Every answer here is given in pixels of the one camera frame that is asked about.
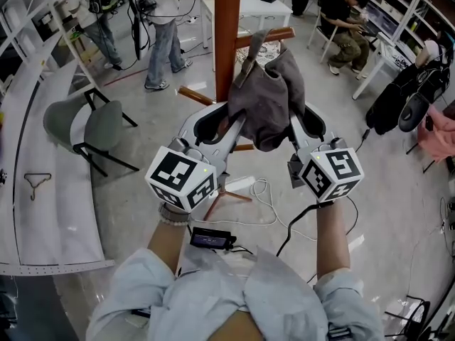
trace sneaker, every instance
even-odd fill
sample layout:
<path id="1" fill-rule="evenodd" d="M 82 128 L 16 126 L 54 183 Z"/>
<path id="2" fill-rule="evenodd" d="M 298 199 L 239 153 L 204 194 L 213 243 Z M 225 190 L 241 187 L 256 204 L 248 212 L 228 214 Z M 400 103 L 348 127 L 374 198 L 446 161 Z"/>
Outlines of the sneaker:
<path id="1" fill-rule="evenodd" d="M 328 68 L 330 72 L 332 72 L 335 76 L 338 76 L 340 74 L 340 70 L 337 67 L 330 65 L 330 63 L 328 64 Z"/>
<path id="2" fill-rule="evenodd" d="M 166 81 L 163 81 L 162 83 L 160 83 L 160 85 L 158 87 L 149 87 L 147 85 L 144 85 L 144 88 L 150 92 L 161 91 L 168 87 L 169 87 L 169 83 L 167 83 Z"/>
<path id="3" fill-rule="evenodd" d="M 185 60 L 185 64 L 183 65 L 183 67 L 182 67 L 182 68 L 179 68 L 177 71 L 173 71 L 173 73 L 180 72 L 180 71 L 182 71 L 183 68 L 188 68 L 188 67 L 190 67 L 192 64 L 193 64 L 193 61 L 192 61 L 192 60 Z"/>
<path id="4" fill-rule="evenodd" d="M 351 70 L 355 73 L 355 74 L 359 74 L 360 72 L 362 72 L 361 70 L 356 70 L 355 68 L 351 68 Z M 364 73 L 362 75 L 362 78 L 367 78 L 368 77 L 368 74 L 367 73 Z"/>

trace white chair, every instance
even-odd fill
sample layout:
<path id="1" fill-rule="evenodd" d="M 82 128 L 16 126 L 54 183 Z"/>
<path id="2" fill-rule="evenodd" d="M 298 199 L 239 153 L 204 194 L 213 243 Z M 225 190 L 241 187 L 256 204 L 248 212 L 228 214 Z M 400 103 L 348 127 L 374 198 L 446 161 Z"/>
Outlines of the white chair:
<path id="1" fill-rule="evenodd" d="M 321 12 L 319 12 L 318 18 L 316 19 L 316 24 L 314 24 L 313 31 L 311 32 L 310 40 L 308 41 L 308 44 L 306 45 L 306 49 L 308 49 L 311 44 L 311 41 L 313 40 L 315 32 L 318 32 L 318 34 L 322 38 L 324 38 L 325 43 L 322 46 L 322 49 L 324 49 L 324 52 L 322 53 L 322 57 L 321 57 L 321 60 L 319 61 L 319 63 L 322 63 L 324 57 L 326 56 L 328 47 L 330 47 L 330 43 L 332 43 L 333 37 L 335 36 L 336 31 L 338 30 L 338 27 L 335 26 L 335 29 L 333 30 L 332 35 L 330 36 L 330 38 L 328 38 L 321 29 L 321 19 L 325 19 L 325 18 L 321 15 Z"/>

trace tiled floor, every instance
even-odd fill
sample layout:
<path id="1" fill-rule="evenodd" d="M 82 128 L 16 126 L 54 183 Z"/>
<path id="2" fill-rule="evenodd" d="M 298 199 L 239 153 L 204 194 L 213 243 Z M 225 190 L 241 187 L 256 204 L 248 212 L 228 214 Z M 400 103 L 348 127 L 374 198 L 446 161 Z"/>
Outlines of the tiled floor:
<path id="1" fill-rule="evenodd" d="M 183 12 L 189 10 L 193 3 L 193 0 L 181 1 Z M 199 14 L 198 4 L 197 1 L 192 16 Z M 306 100 L 328 115 L 338 128 L 338 134 L 346 139 L 349 146 L 356 148 L 366 128 L 363 117 L 390 78 L 386 72 L 381 72 L 359 100 L 353 101 L 351 95 L 359 81 L 350 69 L 343 68 L 341 74 L 335 77 L 328 71 L 326 63 L 320 65 L 323 42 L 318 37 L 306 49 L 316 20 L 315 13 L 316 5 L 313 4 L 304 18 L 291 17 L 290 25 L 295 28 L 296 37 L 287 41 L 286 45 L 293 52 L 304 76 Z M 117 47 L 124 57 L 125 65 L 128 65 L 134 61 L 134 51 L 125 14 L 126 7 L 123 7 L 110 23 Z M 182 49 L 190 50 L 202 39 L 200 19 L 193 25 L 184 23 L 184 20 L 178 22 L 181 24 L 178 34 Z M 250 30 L 256 29 L 258 23 L 255 17 L 243 17 L 240 20 L 240 25 Z M 280 25 L 278 19 L 266 20 L 266 26 Z M 126 128 L 114 155 L 140 167 L 141 171 L 130 173 L 115 164 L 103 162 L 109 177 L 104 179 L 97 173 L 93 174 L 102 245 L 106 256 L 115 259 L 118 264 L 138 247 L 146 245 L 156 226 L 159 203 L 144 182 L 144 174 L 154 154 L 159 146 L 168 145 L 190 113 L 201 108 L 199 104 L 177 95 L 176 90 L 180 85 L 185 85 L 214 97 L 215 83 L 209 46 L 209 49 L 204 49 L 199 45 L 185 54 L 186 57 L 193 56 L 194 64 L 184 72 L 172 75 L 167 65 L 166 78 L 171 86 L 163 92 L 144 91 L 146 72 L 141 70 L 147 68 L 147 59 L 126 72 L 109 71 L 98 76 L 101 85 L 125 77 L 103 87 L 102 91 L 110 99 L 118 99 L 124 111 L 139 124 L 137 128 Z M 444 236 L 436 229 L 441 225 L 439 200 L 449 197 L 447 169 L 442 164 L 434 165 L 423 175 L 422 168 L 431 159 L 421 150 L 406 156 L 405 150 L 413 141 L 411 135 L 397 129 L 381 137 L 372 133 L 358 153 L 365 180 L 351 195 L 359 212 L 357 226 L 348 236 L 351 262 L 354 272 L 365 282 L 366 299 L 376 304 L 381 315 L 385 310 L 406 314 L 412 305 L 406 304 L 408 291 L 434 305 L 454 273 Z M 250 176 L 268 180 L 277 213 L 285 223 L 314 201 L 307 189 L 291 188 L 287 161 L 292 154 L 293 148 L 286 141 L 271 153 L 257 150 L 234 153 L 228 165 L 231 180 Z M 243 189 L 238 192 L 248 195 L 248 183 L 248 179 L 244 179 L 239 184 Z M 348 200 L 343 200 L 343 209 L 348 229 L 355 220 L 355 209 Z M 257 200 L 245 204 L 223 199 L 210 220 L 266 224 L 274 220 L 274 214 Z M 276 251 L 286 237 L 286 229 L 280 224 L 246 227 L 219 223 L 204 226 L 228 229 L 238 237 L 239 244 L 251 249 L 259 246 L 271 252 Z M 315 215 L 310 214 L 302 219 L 295 229 L 314 237 Z M 282 258 L 302 278 L 310 279 L 316 268 L 316 243 L 294 234 Z M 90 311 L 108 292 L 109 277 L 113 271 L 107 269 L 55 277 L 68 316 L 81 337 Z M 382 319 L 386 332 L 400 328 L 400 324 L 390 322 L 388 317 L 383 316 Z"/>

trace pink cloth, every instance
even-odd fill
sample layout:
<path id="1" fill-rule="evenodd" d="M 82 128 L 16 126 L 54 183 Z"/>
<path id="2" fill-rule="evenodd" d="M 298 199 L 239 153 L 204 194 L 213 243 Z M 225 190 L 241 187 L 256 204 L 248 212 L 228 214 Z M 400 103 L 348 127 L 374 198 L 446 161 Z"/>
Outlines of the pink cloth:
<path id="1" fill-rule="evenodd" d="M 455 156 L 455 121 L 445 117 L 431 105 L 427 115 L 433 119 L 433 131 L 425 128 L 425 119 L 417 130 L 417 141 L 436 163 L 448 156 Z"/>

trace small screen device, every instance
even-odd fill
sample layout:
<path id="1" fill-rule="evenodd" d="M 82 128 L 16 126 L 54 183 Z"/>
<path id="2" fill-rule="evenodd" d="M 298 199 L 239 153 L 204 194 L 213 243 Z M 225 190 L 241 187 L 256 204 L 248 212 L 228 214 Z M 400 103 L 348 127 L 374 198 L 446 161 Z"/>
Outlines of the small screen device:
<path id="1" fill-rule="evenodd" d="M 194 227 L 191 235 L 190 244 L 195 247 L 205 247 L 207 249 L 232 249 L 237 237 L 231 236 L 229 231 L 219 231 Z"/>

